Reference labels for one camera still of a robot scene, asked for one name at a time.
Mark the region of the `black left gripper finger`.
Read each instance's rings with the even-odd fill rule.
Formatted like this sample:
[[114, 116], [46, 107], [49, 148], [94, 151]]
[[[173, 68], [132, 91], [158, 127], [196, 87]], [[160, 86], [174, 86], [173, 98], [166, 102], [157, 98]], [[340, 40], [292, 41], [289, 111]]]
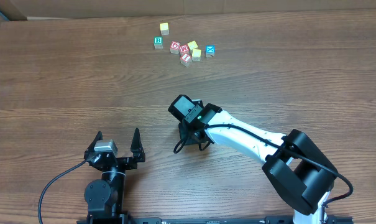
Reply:
[[91, 142], [91, 144], [87, 147], [86, 149], [86, 152], [89, 153], [91, 151], [94, 151], [94, 147], [96, 145], [96, 143], [100, 140], [103, 139], [103, 134], [101, 131], [98, 131], [98, 133], [96, 134], [94, 140]]
[[135, 129], [134, 135], [131, 143], [131, 152], [134, 157], [144, 157], [144, 149], [140, 139], [140, 131], [138, 128]]

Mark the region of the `red I wooden block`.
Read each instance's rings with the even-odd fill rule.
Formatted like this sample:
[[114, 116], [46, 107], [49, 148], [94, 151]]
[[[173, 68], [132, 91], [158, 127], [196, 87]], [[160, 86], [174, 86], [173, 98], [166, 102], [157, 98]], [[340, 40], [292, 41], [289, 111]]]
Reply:
[[180, 62], [182, 65], [188, 67], [192, 63], [192, 57], [190, 54], [183, 54], [180, 57]]

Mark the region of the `red M wooden block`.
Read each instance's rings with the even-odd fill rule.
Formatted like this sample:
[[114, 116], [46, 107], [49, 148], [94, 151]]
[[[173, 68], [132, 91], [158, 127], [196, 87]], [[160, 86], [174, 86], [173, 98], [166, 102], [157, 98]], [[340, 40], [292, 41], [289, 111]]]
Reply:
[[179, 48], [179, 53], [180, 53], [180, 56], [183, 56], [184, 54], [190, 54], [190, 48], [187, 44], [185, 45], [180, 45]]

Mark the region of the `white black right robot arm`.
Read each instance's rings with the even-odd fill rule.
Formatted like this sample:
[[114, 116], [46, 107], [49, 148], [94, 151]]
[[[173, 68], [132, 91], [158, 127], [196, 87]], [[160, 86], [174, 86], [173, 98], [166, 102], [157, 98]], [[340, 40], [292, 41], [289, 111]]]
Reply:
[[168, 108], [179, 120], [178, 153], [185, 144], [231, 147], [259, 162], [277, 194], [295, 211], [294, 223], [326, 223], [324, 203], [337, 169], [303, 132], [265, 131], [242, 122], [222, 108], [179, 95]]

